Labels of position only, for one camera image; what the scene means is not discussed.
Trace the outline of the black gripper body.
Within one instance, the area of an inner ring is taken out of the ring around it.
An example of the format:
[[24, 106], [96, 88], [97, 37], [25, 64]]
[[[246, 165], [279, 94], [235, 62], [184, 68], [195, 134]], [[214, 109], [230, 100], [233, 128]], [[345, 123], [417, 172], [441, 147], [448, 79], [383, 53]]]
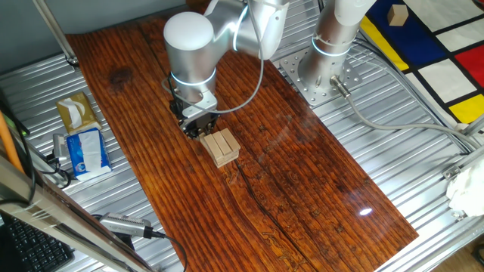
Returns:
[[206, 132], [208, 119], [211, 116], [219, 117], [219, 114], [217, 113], [208, 113], [199, 110], [194, 106], [189, 106], [178, 98], [170, 101], [169, 108], [178, 120], [178, 126], [183, 132], [195, 128], [198, 128], [200, 132]]

